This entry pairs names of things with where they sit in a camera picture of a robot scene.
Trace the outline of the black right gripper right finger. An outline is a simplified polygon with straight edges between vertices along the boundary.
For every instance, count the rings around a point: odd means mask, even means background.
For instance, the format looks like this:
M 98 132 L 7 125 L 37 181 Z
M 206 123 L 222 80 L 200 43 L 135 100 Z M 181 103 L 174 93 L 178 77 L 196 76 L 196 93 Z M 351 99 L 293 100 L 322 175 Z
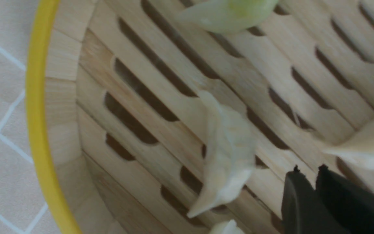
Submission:
M 374 194 L 322 165 L 316 193 L 333 218 L 352 234 L 374 234 Z

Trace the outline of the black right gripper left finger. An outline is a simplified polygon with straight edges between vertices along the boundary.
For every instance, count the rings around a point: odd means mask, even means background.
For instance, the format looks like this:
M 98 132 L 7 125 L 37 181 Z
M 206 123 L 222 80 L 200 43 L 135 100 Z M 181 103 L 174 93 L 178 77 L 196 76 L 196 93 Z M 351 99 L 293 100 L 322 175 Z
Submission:
M 281 205 L 285 234 L 348 234 L 328 212 L 298 166 L 286 173 Z

